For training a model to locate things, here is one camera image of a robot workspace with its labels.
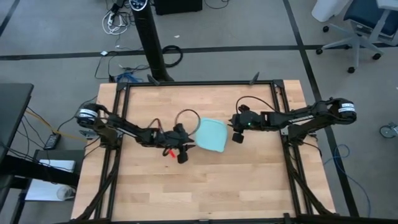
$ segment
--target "metal bracket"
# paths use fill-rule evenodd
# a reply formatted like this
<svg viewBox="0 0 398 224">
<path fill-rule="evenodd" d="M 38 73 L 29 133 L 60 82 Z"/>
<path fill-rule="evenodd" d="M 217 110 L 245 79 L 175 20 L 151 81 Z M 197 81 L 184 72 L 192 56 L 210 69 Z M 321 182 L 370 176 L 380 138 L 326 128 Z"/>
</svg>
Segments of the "metal bracket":
<svg viewBox="0 0 398 224">
<path fill-rule="evenodd" d="M 285 83 L 283 80 L 273 80 L 275 87 L 285 88 Z"/>
<path fill-rule="evenodd" d="M 152 77 L 152 75 L 147 75 L 148 81 L 152 84 L 154 84 L 155 86 L 159 86 L 160 82 L 157 81 L 154 77 Z"/>
<path fill-rule="evenodd" d="M 284 224 L 292 224 L 292 219 L 288 213 L 284 213 Z"/>
<path fill-rule="evenodd" d="M 282 128 L 282 129 L 280 130 L 280 134 L 283 135 L 283 136 L 288 136 L 288 135 L 289 135 L 288 126 Z"/>
<path fill-rule="evenodd" d="M 257 81 L 257 79 L 259 79 L 259 75 L 260 75 L 260 72 L 257 72 L 257 73 L 254 75 L 253 79 L 250 80 L 249 85 L 254 85 L 255 82 Z"/>
<path fill-rule="evenodd" d="M 79 133 L 86 137 L 87 140 L 93 140 L 95 137 L 98 136 L 95 131 L 79 130 Z"/>
<path fill-rule="evenodd" d="M 126 82 L 121 82 L 121 83 L 116 84 L 116 91 L 125 90 L 127 87 L 127 84 L 128 83 L 126 83 Z"/>
</svg>

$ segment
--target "red marker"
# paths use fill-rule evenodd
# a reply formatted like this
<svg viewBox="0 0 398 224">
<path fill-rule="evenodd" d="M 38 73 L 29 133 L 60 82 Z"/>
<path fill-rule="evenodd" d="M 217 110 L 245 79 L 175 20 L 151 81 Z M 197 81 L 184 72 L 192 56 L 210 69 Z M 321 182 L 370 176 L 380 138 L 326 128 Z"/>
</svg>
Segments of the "red marker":
<svg viewBox="0 0 398 224">
<path fill-rule="evenodd" d="M 173 159 L 175 159 L 175 154 L 174 154 L 173 150 L 170 149 L 169 154 L 172 156 Z"/>
</svg>

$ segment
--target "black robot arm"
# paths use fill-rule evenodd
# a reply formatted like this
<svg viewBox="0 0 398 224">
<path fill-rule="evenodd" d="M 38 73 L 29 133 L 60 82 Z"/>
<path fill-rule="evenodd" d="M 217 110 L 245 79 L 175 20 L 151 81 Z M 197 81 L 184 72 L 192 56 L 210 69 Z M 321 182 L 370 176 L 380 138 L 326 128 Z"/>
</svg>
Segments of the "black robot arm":
<svg viewBox="0 0 398 224">
<path fill-rule="evenodd" d="M 238 110 L 241 113 L 234 114 L 229 124 L 236 132 L 233 134 L 233 141 L 238 143 L 243 142 L 244 130 L 278 131 L 287 128 L 289 142 L 303 144 L 308 133 L 332 124 L 351 124 L 356 121 L 353 102 L 342 98 L 318 101 L 287 113 L 262 111 L 257 114 L 246 105 L 241 105 Z M 309 121 L 301 125 L 295 124 L 306 120 Z"/>
<path fill-rule="evenodd" d="M 108 115 L 101 118 L 101 111 Z M 77 122 L 84 128 L 94 130 L 101 138 L 101 146 L 116 149 L 120 147 L 120 134 L 124 133 L 133 137 L 137 143 L 144 147 L 156 147 L 164 149 L 163 155 L 166 156 L 171 149 L 178 149 L 178 163 L 182 164 L 188 160 L 187 150 L 194 145 L 186 143 L 193 142 L 188 137 L 182 124 L 178 123 L 172 131 L 164 131 L 161 126 L 158 128 L 140 128 L 128 122 L 117 114 L 109 112 L 103 105 L 90 103 L 82 106 L 76 116 Z"/>
</svg>

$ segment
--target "teal cloth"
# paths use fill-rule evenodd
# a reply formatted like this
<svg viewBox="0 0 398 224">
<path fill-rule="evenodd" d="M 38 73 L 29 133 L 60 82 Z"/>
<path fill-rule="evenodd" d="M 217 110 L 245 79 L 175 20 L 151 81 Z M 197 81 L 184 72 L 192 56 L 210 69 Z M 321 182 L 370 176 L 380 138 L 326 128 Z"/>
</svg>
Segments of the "teal cloth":
<svg viewBox="0 0 398 224">
<path fill-rule="evenodd" d="M 195 142 L 201 148 L 223 152 L 228 138 L 227 130 L 227 125 L 222 121 L 202 118 L 195 135 Z"/>
</svg>

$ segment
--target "concrete floor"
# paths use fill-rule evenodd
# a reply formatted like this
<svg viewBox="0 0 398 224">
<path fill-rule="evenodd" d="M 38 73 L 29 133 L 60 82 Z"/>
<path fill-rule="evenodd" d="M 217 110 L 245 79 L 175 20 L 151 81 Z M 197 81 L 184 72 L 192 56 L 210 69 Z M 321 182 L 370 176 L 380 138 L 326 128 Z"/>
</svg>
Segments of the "concrete floor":
<svg viewBox="0 0 398 224">
<path fill-rule="evenodd" d="M 0 22 L 6 18 L 15 0 L 0 1 Z M 218 6 L 219 0 L 208 0 Z M 325 24 L 310 14 L 316 0 L 290 0 L 289 3 L 304 45 L 326 44 L 341 37 L 330 31 L 323 33 Z M 106 13 L 104 0 L 20 0 L 4 32 L 0 33 L 0 58 L 7 55 L 62 54 L 115 50 L 117 37 L 106 35 L 101 20 Z M 341 16 L 331 19 L 346 26 Z M 283 0 L 232 0 L 228 7 L 213 10 L 206 6 L 200 12 L 155 16 L 161 44 L 181 48 L 234 47 L 234 46 L 296 46 Z M 130 29 L 118 42 L 122 47 L 141 47 L 136 29 Z M 352 55 L 346 50 L 326 50 L 316 55 L 307 50 L 310 65 L 324 99 L 343 97 L 356 104 L 358 120 L 349 126 L 334 126 L 338 144 L 351 148 L 349 158 L 343 159 L 347 173 L 366 189 L 371 201 L 371 216 L 398 219 L 396 200 L 398 180 L 398 142 L 384 139 L 379 127 L 396 121 L 398 94 L 396 58 L 398 48 L 383 48 L 380 60 L 373 61 L 372 53 L 362 50 L 361 65 L 354 74 L 346 73 Z M 173 61 L 177 55 L 166 55 Z M 94 97 L 99 84 L 106 80 L 94 79 L 99 57 L 60 58 L 40 60 L 0 60 L 0 82 L 33 83 L 30 107 L 57 127 L 71 118 L 85 100 Z M 122 71 L 118 64 L 135 67 L 145 63 L 143 56 L 119 56 L 111 62 L 111 73 Z M 248 80 L 260 71 L 261 79 L 300 80 L 307 103 L 315 101 L 314 94 L 298 50 L 253 50 L 236 52 L 208 52 L 185 54 L 180 65 L 168 69 L 178 81 L 193 80 Z M 147 72 L 137 75 L 145 77 Z M 99 77 L 107 76 L 107 63 L 102 63 Z M 50 131 L 36 119 L 28 117 L 44 140 Z M 78 135 L 79 127 L 72 121 L 62 131 Z M 331 157 L 324 131 L 320 131 L 319 145 L 323 159 Z M 38 141 L 29 129 L 29 137 Z M 59 150 L 83 149 L 85 144 L 63 138 Z M 27 152 L 26 140 L 17 135 L 13 148 Z M 348 215 L 336 169 L 332 163 L 325 166 L 336 210 Z M 368 206 L 362 190 L 351 182 L 351 188 L 361 216 L 367 215 Z M 18 190 L 11 190 L 0 213 L 0 223 L 8 223 Z M 65 222 L 70 218 L 71 202 L 28 202 L 20 223 Z"/>
</svg>

